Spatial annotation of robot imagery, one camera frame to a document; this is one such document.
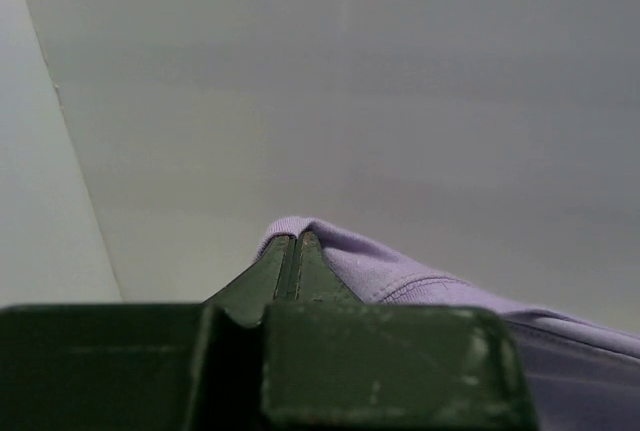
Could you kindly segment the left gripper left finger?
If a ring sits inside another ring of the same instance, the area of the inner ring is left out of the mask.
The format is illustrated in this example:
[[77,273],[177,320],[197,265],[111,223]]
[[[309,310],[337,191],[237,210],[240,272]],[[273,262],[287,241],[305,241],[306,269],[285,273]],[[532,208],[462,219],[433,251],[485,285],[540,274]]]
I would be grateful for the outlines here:
[[5,430],[249,430],[259,322],[294,242],[204,302],[24,305],[1,312]]

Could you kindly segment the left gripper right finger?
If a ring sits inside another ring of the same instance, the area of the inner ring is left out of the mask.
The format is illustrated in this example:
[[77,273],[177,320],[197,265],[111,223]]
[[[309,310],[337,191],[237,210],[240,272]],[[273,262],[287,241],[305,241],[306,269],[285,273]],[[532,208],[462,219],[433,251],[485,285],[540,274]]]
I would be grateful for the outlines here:
[[495,313],[360,301],[318,237],[296,241],[262,321],[260,412],[274,430],[535,430]]

